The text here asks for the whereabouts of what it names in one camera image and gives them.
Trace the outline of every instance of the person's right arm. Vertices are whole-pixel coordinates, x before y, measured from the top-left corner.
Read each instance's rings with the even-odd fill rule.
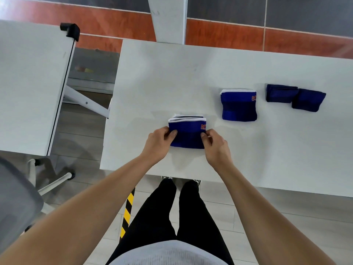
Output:
[[[260,265],[335,264],[275,209],[233,165],[227,141],[210,129],[201,135],[208,163],[230,192]]]

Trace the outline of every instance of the person's left hand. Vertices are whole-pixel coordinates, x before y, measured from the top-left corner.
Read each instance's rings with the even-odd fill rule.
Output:
[[[145,147],[140,156],[151,160],[153,164],[157,164],[167,155],[170,144],[175,139],[177,133],[177,130],[169,133],[167,126],[156,129],[148,135]]]

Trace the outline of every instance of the folded towel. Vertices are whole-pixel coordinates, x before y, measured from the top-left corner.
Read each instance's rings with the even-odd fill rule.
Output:
[[[223,120],[249,122],[257,119],[255,90],[224,89],[221,102]]]
[[[206,132],[206,118],[202,115],[176,114],[168,120],[169,130],[178,133],[171,143],[173,147],[204,149],[201,133]]]
[[[317,112],[325,96],[326,93],[320,91],[299,89],[298,95],[292,101],[292,108]]]
[[[298,92],[299,89],[296,86],[268,84],[266,87],[266,101],[290,103]]]

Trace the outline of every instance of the stack of folded cloth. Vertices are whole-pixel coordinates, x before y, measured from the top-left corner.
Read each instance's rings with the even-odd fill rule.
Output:
[[[223,89],[221,102],[223,120],[250,122],[257,119],[255,90]]]
[[[292,108],[310,112],[317,112],[325,97],[326,93],[295,86],[268,84],[266,87],[267,102],[292,102]]]
[[[169,130],[178,133],[171,146],[191,149],[204,149],[201,133],[206,132],[206,118],[203,115],[175,114],[168,120]]]

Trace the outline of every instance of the table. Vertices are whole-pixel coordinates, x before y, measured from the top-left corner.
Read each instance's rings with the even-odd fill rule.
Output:
[[[106,117],[66,86],[75,40],[59,26],[0,20],[0,150],[48,156],[63,96]]]
[[[255,186],[353,197],[353,60],[124,40],[101,169],[138,156],[174,113],[203,114]],[[268,103],[266,83],[327,93],[316,113]],[[223,88],[257,91],[258,120],[222,120]],[[204,151],[171,147],[148,174],[221,182]]]

